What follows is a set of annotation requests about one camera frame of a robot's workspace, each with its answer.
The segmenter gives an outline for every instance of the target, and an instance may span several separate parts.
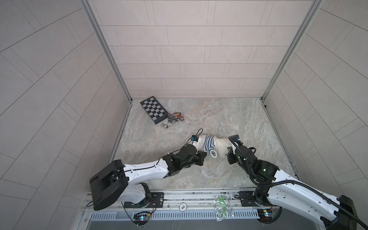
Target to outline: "black and white checkered board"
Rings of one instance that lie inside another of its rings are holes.
[[[168,117],[169,113],[154,96],[141,101],[141,105],[155,124],[160,123]]]

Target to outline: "marble floor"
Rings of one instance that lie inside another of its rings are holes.
[[[259,159],[269,161],[290,175],[294,171],[272,129],[258,98],[222,99],[158,99],[167,111],[183,110],[185,122],[174,123],[168,129],[155,125],[141,107],[133,101],[115,159],[139,164],[180,149],[186,140],[202,128],[202,134],[218,138],[238,134],[247,147],[257,149]],[[193,165],[179,174],[146,182],[153,189],[176,188],[239,188],[255,187],[249,176],[227,158],[207,156],[203,166]]]

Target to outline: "ventilation grille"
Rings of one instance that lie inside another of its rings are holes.
[[[151,220],[215,220],[214,210],[157,210]],[[259,219],[256,209],[236,209],[232,219]],[[98,211],[92,212],[91,221],[129,220],[124,211]]]

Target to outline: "black cable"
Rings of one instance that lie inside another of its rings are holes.
[[[246,158],[244,156],[243,152],[240,150],[240,148],[233,143],[233,140],[234,139],[232,137],[229,137],[229,140],[235,146],[235,148],[237,148],[240,151],[240,153],[243,155],[243,157],[246,159],[246,161],[245,161],[245,167],[247,168],[247,172],[249,173],[249,177],[250,177],[251,181],[255,185],[260,186],[260,187],[273,187],[273,186],[278,186],[278,185],[282,185],[282,184],[297,184],[297,185],[302,186],[302,187],[304,187],[306,189],[309,189],[312,192],[314,192],[315,194],[319,195],[320,197],[322,197],[322,199],[326,200],[326,202],[328,204],[332,204],[333,206],[337,207],[340,211],[342,211],[344,214],[346,214],[349,218],[355,220],[364,229],[367,229],[368,230],[368,226],[365,223],[363,223],[363,221],[361,221],[357,216],[355,216],[353,213],[349,212],[349,210],[345,209],[341,205],[333,202],[330,198],[326,197],[325,195],[323,195],[322,193],[320,193],[319,191],[317,191],[316,189],[314,189],[313,187],[311,187],[309,185],[306,185],[306,184],[304,184],[302,182],[295,181],[295,180],[283,180],[283,181],[279,181],[279,182],[275,182],[275,183],[271,183],[271,184],[260,184],[260,183],[258,183],[256,181],[254,181],[254,177],[252,175],[252,173],[254,173],[254,172],[253,172],[253,170],[250,171],[251,167],[249,167],[249,165],[248,165],[248,161],[249,161],[248,158]]]
[[[121,202],[121,205],[123,206],[124,211],[125,211],[125,213],[127,214],[127,216],[129,217],[129,219],[133,222],[133,224],[135,224],[135,223],[134,223],[134,221],[132,220],[132,218],[130,218],[130,216],[128,215],[127,211],[125,210],[125,207],[124,207],[124,205],[123,205],[123,202]]]

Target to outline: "tiled wall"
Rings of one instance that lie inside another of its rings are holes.
[[[368,1],[325,0],[270,97],[301,178],[368,222]]]
[[[127,98],[78,0],[0,1],[0,229],[66,230]]]
[[[90,0],[133,98],[260,97],[312,1]]]

